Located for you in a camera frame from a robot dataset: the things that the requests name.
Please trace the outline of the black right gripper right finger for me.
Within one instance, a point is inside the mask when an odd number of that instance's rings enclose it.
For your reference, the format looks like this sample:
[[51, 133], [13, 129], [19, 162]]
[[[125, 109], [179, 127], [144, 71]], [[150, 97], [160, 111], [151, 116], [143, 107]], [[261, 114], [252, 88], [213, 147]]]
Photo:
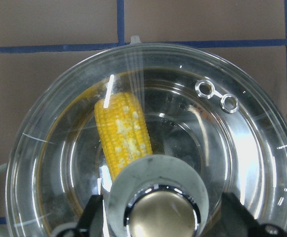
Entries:
[[222, 193], [221, 219], [228, 237], [262, 237], [260, 224], [234, 193]]

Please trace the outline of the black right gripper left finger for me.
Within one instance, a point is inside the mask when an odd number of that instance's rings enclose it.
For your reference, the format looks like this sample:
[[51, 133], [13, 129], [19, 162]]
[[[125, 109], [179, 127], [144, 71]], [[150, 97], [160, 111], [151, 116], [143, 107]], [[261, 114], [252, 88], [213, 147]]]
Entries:
[[76, 237], [101, 237], [103, 225], [103, 196], [92, 195], [77, 223]]

